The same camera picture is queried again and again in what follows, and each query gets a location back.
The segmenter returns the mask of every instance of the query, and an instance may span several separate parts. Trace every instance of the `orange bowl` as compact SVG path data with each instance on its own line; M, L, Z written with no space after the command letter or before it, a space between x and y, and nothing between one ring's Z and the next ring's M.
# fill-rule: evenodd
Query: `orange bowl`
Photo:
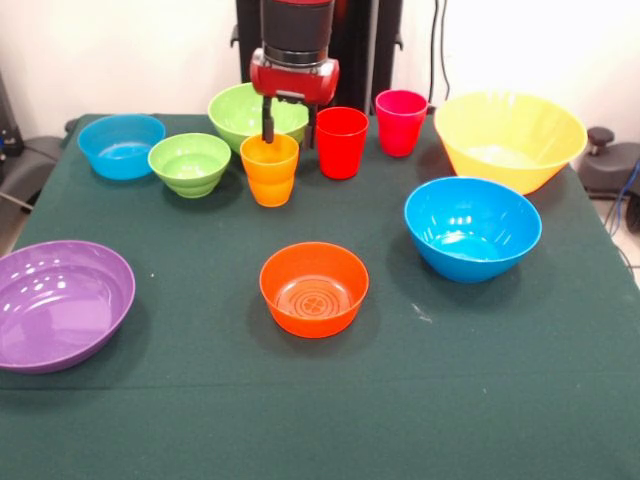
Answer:
M478 92L445 102L435 127L460 176L537 190L587 144L582 122L558 105L524 93Z
M347 328L369 289L364 263L338 245L307 242L273 254L260 272L260 290L287 332L323 338Z

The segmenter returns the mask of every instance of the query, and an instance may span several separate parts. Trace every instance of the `plastic bowl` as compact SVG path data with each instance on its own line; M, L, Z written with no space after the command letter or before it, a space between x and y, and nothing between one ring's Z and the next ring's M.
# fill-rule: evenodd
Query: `plastic bowl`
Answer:
M582 122L533 95L479 92L447 101L435 127L458 175L502 183L526 195L587 144Z
M149 153L149 165L181 197L200 198L220 183L231 150L218 137L185 133L169 137Z
M90 123L78 135L78 147L91 167L112 180L132 180L151 173L147 155L166 129L149 115L112 115Z
M425 183L407 199L404 217L422 257L461 283L496 277L538 243L542 222L522 195L478 178Z
M0 259L0 369L47 373L86 360L120 327L134 294L131 267L103 245L55 241L7 255Z
M309 123L306 107L274 100L271 114L276 133L302 142ZM242 142L262 133L262 95L256 93L251 83L228 88L209 103L209 118L220 136L239 154Z
M329 337L347 328L368 288L364 263L330 243L283 248L260 272L260 290L275 321L305 338Z

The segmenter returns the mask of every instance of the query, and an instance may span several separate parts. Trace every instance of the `pink cup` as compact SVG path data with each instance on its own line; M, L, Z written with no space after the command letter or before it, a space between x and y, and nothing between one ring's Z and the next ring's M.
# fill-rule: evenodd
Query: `pink cup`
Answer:
M387 155L411 155L428 106L426 98L409 90L387 90L376 97L380 146Z

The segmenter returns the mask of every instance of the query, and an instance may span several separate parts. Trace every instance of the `red cup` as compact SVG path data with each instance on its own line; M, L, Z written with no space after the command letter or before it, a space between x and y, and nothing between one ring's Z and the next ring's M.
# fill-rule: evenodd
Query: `red cup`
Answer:
M320 170L334 180L351 178L360 169L369 119L360 110L333 107L318 113Z
M387 155L406 157L418 143L429 102L408 90L387 90L376 97L380 146Z

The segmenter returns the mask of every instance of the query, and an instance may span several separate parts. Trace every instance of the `plastic cup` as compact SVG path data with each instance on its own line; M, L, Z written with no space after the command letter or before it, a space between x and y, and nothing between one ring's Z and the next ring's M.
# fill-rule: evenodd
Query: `plastic cup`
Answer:
M334 107L322 110L317 120L320 170L334 180L351 178L360 169L369 119L360 110Z
M418 143L429 102L409 90L387 90L376 97L380 146L392 157L411 155Z
M261 135L247 138L240 146L242 165L249 178L249 188L263 207L280 207L293 191L300 147L288 135L274 134L266 143Z
M276 323L305 338L328 337L351 325L368 289L362 260L330 243L290 245L260 272L260 290Z

